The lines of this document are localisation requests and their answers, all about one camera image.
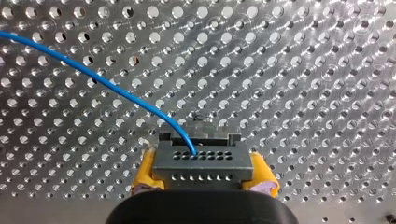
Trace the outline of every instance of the wire insulation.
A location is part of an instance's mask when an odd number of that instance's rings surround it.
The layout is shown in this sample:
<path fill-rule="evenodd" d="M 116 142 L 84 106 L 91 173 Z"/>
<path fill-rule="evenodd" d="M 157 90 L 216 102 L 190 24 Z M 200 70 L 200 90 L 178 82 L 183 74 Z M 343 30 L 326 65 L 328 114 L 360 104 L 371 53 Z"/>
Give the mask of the wire insulation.
<path fill-rule="evenodd" d="M 166 114 L 164 114 L 161 110 L 159 110 L 158 108 L 156 108 L 153 105 L 150 105 L 149 103 L 145 102 L 144 100 L 132 95 L 131 93 L 129 93 L 128 91 L 125 91 L 124 89 L 116 86 L 115 84 L 109 82 L 107 79 L 105 79 L 104 77 L 99 76 L 98 74 L 96 74 L 95 72 L 93 72 L 91 69 L 83 66 L 80 63 L 77 63 L 69 58 L 67 58 L 66 56 L 62 55 L 61 53 L 49 49 L 47 47 L 45 47 L 44 45 L 41 44 L 37 44 L 36 42 L 18 36 L 18 35 L 13 35 L 7 32 L 3 32 L 0 31 L 0 37 L 3 37 L 5 39 L 10 39 L 13 40 L 15 42 L 21 43 L 23 45 L 27 45 L 30 46 L 34 49 L 37 49 L 41 52 L 44 52 L 46 54 L 48 54 L 49 56 L 56 58 L 59 61 L 63 61 L 66 64 L 68 64 L 70 67 L 73 67 L 75 69 L 77 69 L 78 71 L 82 72 L 83 74 L 91 77 L 92 79 L 98 81 L 99 83 L 101 83 L 102 85 L 108 87 L 109 89 L 111 89 L 112 91 L 114 91 L 115 93 L 125 97 L 126 99 L 128 99 L 129 101 L 142 106 L 143 108 L 147 109 L 149 112 L 155 114 L 156 116 L 160 117 L 161 119 L 165 120 L 172 128 L 175 129 L 175 131 L 180 134 L 180 136 L 183 138 L 183 140 L 186 142 L 187 147 L 190 150 L 191 155 L 196 155 L 196 150 L 195 150 L 195 146 L 192 143 L 192 141 L 190 140 L 189 136 L 186 134 L 186 132 L 184 132 L 184 130 L 180 127 L 180 125 L 177 124 L 176 121 L 174 121 L 173 119 L 169 118 Z"/>

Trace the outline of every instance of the yellow plastic part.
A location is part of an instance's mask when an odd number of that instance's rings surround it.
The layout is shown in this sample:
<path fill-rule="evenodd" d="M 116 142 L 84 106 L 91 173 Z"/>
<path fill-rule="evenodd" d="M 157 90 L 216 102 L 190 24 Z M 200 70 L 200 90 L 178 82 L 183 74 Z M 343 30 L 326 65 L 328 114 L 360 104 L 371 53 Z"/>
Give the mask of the yellow plastic part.
<path fill-rule="evenodd" d="M 140 165 L 139 171 L 134 178 L 132 187 L 134 188 L 138 184 L 145 184 L 154 188 L 165 189 L 165 184 L 161 180 L 154 180 L 152 178 L 152 163 L 154 163 L 155 149 L 150 148 L 143 154 L 143 161 Z"/>
<path fill-rule="evenodd" d="M 275 198 L 280 189 L 280 185 L 270 167 L 265 162 L 264 157 L 258 152 L 252 152 L 250 153 L 250 158 L 253 163 L 253 179 L 243 182 L 242 189 L 248 190 L 261 182 L 272 181 L 276 183 L 276 188 L 271 189 L 271 196 Z"/>

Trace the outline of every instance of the round hole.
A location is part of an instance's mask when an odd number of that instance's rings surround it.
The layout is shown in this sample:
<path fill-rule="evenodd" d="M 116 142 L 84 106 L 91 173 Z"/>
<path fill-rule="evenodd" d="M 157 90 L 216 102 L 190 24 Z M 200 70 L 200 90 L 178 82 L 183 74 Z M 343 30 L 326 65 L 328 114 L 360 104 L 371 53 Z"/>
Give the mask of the round hole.
<path fill-rule="evenodd" d="M 81 43 L 86 43 L 90 40 L 90 36 L 85 32 L 81 32 L 78 34 L 78 40 Z"/>
<path fill-rule="evenodd" d="M 98 15 L 102 19 L 106 19 L 110 16 L 110 10 L 107 7 L 99 7 Z"/>
<path fill-rule="evenodd" d="M 85 17 L 85 9 L 83 7 L 75 7 L 74 15 L 78 19 L 82 19 Z"/>
<path fill-rule="evenodd" d="M 55 35 L 55 40 L 58 43 L 62 44 L 62 43 L 64 43 L 66 41 L 66 35 L 64 33 L 58 32 Z"/>
<path fill-rule="evenodd" d="M 129 19 L 134 15 L 134 9 L 132 7 L 124 7 L 122 10 L 122 15 L 126 18 Z"/>
<path fill-rule="evenodd" d="M 25 10 L 25 14 L 29 19 L 34 19 L 35 17 L 37 17 L 37 11 L 35 10 L 35 8 L 33 7 L 28 7 Z"/>
<path fill-rule="evenodd" d="M 49 14 L 53 19 L 57 19 L 62 16 L 62 11 L 58 7 L 52 7 L 49 9 Z"/>

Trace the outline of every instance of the metal pegboard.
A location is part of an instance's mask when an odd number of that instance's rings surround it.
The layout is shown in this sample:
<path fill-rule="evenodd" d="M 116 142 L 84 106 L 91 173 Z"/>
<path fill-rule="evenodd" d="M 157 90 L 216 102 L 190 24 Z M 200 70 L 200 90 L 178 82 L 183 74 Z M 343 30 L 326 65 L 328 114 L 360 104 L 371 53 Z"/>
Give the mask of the metal pegboard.
<path fill-rule="evenodd" d="M 179 122 L 198 114 L 240 127 L 302 223 L 378 223 L 396 212 L 395 9 L 390 0 L 3 0 L 0 29 Z M 18 208 L 30 221 L 82 223 L 76 204 L 105 217 L 129 195 L 158 118 L 4 39 L 0 86 L 4 220 L 23 222 Z"/>

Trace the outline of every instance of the blue wire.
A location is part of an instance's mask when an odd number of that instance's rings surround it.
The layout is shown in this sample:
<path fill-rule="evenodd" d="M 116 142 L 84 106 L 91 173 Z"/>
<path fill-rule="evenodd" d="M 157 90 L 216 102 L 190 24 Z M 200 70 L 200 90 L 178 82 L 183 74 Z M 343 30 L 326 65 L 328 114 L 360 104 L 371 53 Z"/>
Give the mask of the blue wire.
<path fill-rule="evenodd" d="M 17 35 L 13 35 L 7 32 L 3 32 L 0 31 L 0 37 L 6 38 L 6 39 L 10 39 L 13 40 L 15 42 L 19 42 L 21 44 L 30 46 L 34 49 L 38 49 L 39 51 L 42 51 L 44 53 L 47 53 L 49 56 L 56 58 L 59 61 L 63 61 L 65 63 L 67 63 L 70 67 L 73 67 L 75 69 L 77 69 L 78 71 L 84 73 L 85 75 L 93 78 L 94 80 L 98 81 L 99 83 L 101 83 L 102 85 L 108 87 L 109 89 L 113 90 L 115 93 L 125 97 L 126 99 L 128 99 L 129 101 L 142 106 L 143 108 L 147 109 L 149 112 L 157 115 L 158 117 L 160 117 L 161 119 L 165 120 L 170 126 L 172 126 L 172 128 L 174 128 L 178 134 L 180 134 L 180 136 L 184 139 L 184 141 L 187 144 L 187 147 L 190 150 L 191 155 L 196 155 L 196 150 L 195 150 L 195 146 L 192 143 L 192 141 L 190 140 L 189 136 L 186 134 L 186 132 L 184 132 L 184 130 L 180 127 L 180 125 L 177 124 L 177 122 L 175 122 L 173 119 L 169 118 L 166 114 L 164 114 L 161 110 L 157 109 L 155 106 L 152 106 L 150 104 L 148 104 L 147 102 L 145 102 L 142 99 L 139 99 L 138 97 L 132 95 L 131 93 L 129 93 L 128 91 L 125 91 L 123 89 L 121 89 L 120 87 L 112 84 L 111 82 L 109 82 L 107 79 L 105 79 L 104 77 L 101 77 L 99 75 L 97 75 L 95 72 L 93 72 L 92 70 L 88 69 L 87 67 L 67 58 L 66 56 L 62 55 L 61 53 L 51 50 L 43 45 L 37 44 L 36 42 L 21 37 L 21 36 L 17 36 Z"/>

